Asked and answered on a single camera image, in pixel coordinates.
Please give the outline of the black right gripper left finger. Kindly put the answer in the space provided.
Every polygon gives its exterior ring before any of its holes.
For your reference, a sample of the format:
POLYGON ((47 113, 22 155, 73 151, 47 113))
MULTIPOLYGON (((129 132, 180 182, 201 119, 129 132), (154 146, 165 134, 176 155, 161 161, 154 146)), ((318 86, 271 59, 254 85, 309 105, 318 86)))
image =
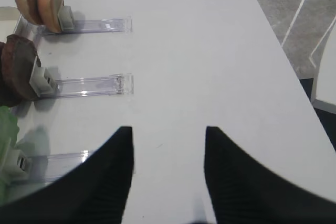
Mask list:
POLYGON ((133 170, 133 130, 122 126, 71 172, 2 206, 1 223, 121 223, 133 170))

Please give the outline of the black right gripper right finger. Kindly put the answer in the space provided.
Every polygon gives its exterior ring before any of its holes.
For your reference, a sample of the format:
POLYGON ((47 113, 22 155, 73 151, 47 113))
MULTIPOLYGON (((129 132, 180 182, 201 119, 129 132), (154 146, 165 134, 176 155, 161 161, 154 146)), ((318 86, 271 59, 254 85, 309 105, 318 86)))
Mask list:
POLYGON ((218 127, 206 129, 204 174, 217 223, 335 223, 335 203, 270 171, 218 127))

